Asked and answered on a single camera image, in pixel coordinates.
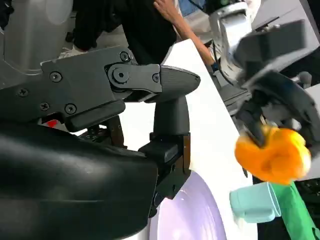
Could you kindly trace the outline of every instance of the teal container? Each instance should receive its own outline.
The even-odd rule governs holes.
[[[281,217],[275,191],[269,182],[239,188],[229,197],[233,214],[247,223],[266,223]]]

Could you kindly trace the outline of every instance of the orange toy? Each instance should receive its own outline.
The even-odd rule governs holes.
[[[238,138],[235,157],[239,164],[262,181],[288,185],[304,177],[311,166],[306,141],[294,130],[263,125],[264,147],[258,147],[247,135]]]

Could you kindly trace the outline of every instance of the lavender plate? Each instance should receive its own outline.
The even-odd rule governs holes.
[[[216,201],[195,172],[173,200],[165,199],[151,220],[150,240],[226,240]]]

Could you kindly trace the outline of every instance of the person's arm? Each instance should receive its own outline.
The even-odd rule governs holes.
[[[215,63],[209,49],[195,35],[188,23],[178,13],[173,0],[155,0],[154,6],[166,20],[172,23],[182,40],[191,39],[193,41],[206,65],[211,66]]]

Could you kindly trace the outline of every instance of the white table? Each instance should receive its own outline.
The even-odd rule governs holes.
[[[238,131],[193,42],[186,40],[175,44],[164,65],[186,69],[201,77],[199,88],[187,96],[191,169],[209,186],[221,213],[227,239],[257,240],[257,225],[235,219],[230,207],[230,191],[252,185],[252,176],[246,178],[235,159]],[[131,103],[120,115],[124,144],[129,149],[137,150],[149,142],[154,109],[154,104]]]

